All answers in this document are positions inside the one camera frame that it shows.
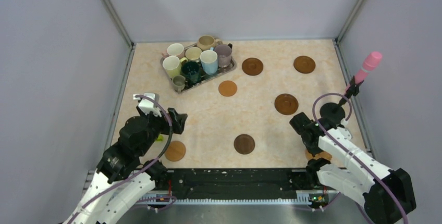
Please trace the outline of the woven rattan coaster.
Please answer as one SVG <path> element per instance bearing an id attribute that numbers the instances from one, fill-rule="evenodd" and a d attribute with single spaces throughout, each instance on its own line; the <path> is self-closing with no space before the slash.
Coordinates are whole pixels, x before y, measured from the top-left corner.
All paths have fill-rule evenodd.
<path id="1" fill-rule="evenodd" d="M 318 153 L 316 155 L 312 155 L 308 150 L 305 150 L 305 157 L 306 157 L 307 160 L 311 160 L 311 159 L 318 160 L 320 158 L 323 158 L 323 159 L 326 159 L 328 161 L 331 161 L 332 158 L 333 158 L 333 156 L 330 153 L 325 152 L 325 151 L 322 151 L 322 152 L 320 152 L 320 153 Z"/>

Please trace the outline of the light bamboo coaster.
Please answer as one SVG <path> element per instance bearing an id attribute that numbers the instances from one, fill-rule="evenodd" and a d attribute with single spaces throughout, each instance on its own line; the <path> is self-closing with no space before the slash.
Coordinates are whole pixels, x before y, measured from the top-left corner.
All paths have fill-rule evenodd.
<path id="1" fill-rule="evenodd" d="M 236 94 L 237 92 L 237 85 L 230 80 L 223 81 L 218 86 L 218 91 L 222 96 L 230 97 Z"/>
<path id="2" fill-rule="evenodd" d="M 186 146 L 180 141 L 172 141 L 169 144 L 164 156 L 169 161 L 175 162 L 183 159 L 185 154 L 186 154 Z"/>

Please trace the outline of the brown saucer coaster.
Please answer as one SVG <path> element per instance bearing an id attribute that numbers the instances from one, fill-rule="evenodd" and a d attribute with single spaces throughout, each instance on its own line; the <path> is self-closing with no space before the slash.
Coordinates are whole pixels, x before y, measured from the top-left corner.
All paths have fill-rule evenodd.
<path id="1" fill-rule="evenodd" d="M 311 72 L 313 72 L 315 70 L 316 63 L 309 56 L 298 56 L 294 60 L 293 66 L 294 66 L 296 71 L 298 71 L 300 73 L 307 74 L 307 73 L 311 73 Z"/>
<path id="2" fill-rule="evenodd" d="M 280 94 L 275 98 L 274 101 L 275 109 L 283 115 L 292 115 L 298 108 L 298 100 L 291 94 Z"/>
<path id="3" fill-rule="evenodd" d="M 242 63 L 242 71 L 249 76 L 257 76 L 263 71 L 264 65 L 258 58 L 247 58 Z"/>

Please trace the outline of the dark walnut coaster front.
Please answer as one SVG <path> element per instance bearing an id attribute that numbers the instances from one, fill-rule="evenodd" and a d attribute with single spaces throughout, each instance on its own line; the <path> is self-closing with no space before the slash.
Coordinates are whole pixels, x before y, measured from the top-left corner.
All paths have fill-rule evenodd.
<path id="1" fill-rule="evenodd" d="M 234 140 L 234 148 L 239 154 L 250 154 L 255 149 L 254 138 L 248 134 L 238 135 Z"/>

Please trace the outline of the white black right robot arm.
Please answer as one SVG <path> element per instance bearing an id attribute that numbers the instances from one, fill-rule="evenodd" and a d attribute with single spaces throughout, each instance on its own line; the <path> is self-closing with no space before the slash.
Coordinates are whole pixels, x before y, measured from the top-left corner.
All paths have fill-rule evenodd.
<path id="1" fill-rule="evenodd" d="M 310 159 L 306 183 L 313 189 L 324 185 L 337 190 L 363 207 L 373 223 L 396 223 L 416 209 L 411 177 L 405 170 L 393 170 L 358 148 L 351 141 L 347 124 L 345 118 L 340 123 L 326 117 L 314 121 L 305 113 L 290 120 L 308 152 L 327 152 L 344 165 L 340 169 L 328 159 Z"/>

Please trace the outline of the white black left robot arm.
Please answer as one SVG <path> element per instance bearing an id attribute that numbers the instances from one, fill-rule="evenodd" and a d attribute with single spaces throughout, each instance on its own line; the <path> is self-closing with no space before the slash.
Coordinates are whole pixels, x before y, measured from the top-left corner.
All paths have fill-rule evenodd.
<path id="1" fill-rule="evenodd" d="M 140 158 L 162 134 L 182 134 L 187 114 L 169 108 L 166 114 L 129 118 L 115 144 L 105 150 L 89 187 L 65 223 L 116 223 L 143 195 L 167 183 L 166 168 L 155 158 L 142 169 Z"/>

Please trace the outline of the small grey-green cup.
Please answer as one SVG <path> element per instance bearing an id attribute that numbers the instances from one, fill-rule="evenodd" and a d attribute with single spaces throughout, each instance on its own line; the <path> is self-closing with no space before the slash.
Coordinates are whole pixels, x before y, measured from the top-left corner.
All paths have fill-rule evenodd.
<path id="1" fill-rule="evenodd" d="M 186 78 L 184 76 L 175 76 L 172 79 L 173 88 L 177 93 L 180 93 L 186 86 Z"/>

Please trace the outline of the dark green mug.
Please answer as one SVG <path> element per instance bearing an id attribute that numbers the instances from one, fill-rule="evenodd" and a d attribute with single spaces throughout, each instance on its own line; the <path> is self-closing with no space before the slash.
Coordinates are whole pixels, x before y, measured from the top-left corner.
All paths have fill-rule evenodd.
<path id="1" fill-rule="evenodd" d="M 201 68 L 197 62 L 188 61 L 184 63 L 181 72 L 186 78 L 188 86 L 201 82 Z"/>

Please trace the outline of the pale yellow mug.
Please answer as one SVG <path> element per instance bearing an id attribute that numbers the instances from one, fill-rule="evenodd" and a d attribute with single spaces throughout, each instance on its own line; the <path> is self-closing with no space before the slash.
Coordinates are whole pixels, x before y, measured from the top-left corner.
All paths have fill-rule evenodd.
<path id="1" fill-rule="evenodd" d="M 182 65 L 188 61 L 188 58 L 179 58 L 177 56 L 168 56 L 163 60 L 162 66 L 166 71 L 168 77 L 173 79 L 181 75 Z"/>

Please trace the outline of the beige mug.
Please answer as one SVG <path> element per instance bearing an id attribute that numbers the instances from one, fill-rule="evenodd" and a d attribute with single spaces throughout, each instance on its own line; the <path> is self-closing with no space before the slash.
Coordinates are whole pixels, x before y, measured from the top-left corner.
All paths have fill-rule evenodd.
<path id="1" fill-rule="evenodd" d="M 199 47 L 193 46 L 193 47 L 188 48 L 185 51 L 185 57 L 189 61 L 200 62 L 200 56 L 201 56 L 202 52 L 203 51 Z"/>

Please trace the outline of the light blue mug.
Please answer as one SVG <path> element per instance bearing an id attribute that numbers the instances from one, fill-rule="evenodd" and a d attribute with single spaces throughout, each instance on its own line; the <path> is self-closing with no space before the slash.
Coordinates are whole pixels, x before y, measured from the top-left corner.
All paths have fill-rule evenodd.
<path id="1" fill-rule="evenodd" d="M 205 50 L 200 55 L 203 70 L 208 75 L 213 75 L 218 69 L 218 55 L 213 50 Z"/>

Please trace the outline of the white mug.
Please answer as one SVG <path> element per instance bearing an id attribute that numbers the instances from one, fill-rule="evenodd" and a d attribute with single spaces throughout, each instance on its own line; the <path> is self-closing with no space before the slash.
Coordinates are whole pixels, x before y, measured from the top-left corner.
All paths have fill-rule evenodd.
<path id="1" fill-rule="evenodd" d="M 169 56 L 177 56 L 180 59 L 184 58 L 185 57 L 185 47 L 181 43 L 171 44 L 166 49 L 166 53 L 164 54 L 163 58 L 166 58 Z"/>

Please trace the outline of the mauve mug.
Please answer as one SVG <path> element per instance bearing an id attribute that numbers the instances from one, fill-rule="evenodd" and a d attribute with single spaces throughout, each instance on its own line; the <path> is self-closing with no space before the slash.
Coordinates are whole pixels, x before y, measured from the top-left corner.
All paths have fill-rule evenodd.
<path id="1" fill-rule="evenodd" d="M 232 56 L 232 47 L 231 43 L 229 44 L 220 44 L 214 48 L 218 56 L 218 67 L 226 68 L 230 65 L 231 56 Z"/>

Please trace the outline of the pink microphone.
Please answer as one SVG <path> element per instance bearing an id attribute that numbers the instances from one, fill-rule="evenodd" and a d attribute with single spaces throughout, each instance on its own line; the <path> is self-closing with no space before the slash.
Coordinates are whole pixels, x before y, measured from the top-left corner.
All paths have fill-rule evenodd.
<path id="1" fill-rule="evenodd" d="M 356 72 L 356 74 L 350 80 L 346 91 L 351 87 L 361 84 L 365 78 L 373 71 L 382 61 L 382 54 L 380 52 L 371 52 L 367 58 L 363 61 L 362 67 Z"/>

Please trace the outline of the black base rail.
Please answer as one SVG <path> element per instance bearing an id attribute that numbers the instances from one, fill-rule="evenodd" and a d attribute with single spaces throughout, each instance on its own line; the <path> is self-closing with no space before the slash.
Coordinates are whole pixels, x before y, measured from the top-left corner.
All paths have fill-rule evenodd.
<path id="1" fill-rule="evenodd" d="M 156 187 L 136 204 L 176 205 L 327 205 L 337 194 L 309 183 L 305 169 L 177 168 L 163 173 Z"/>

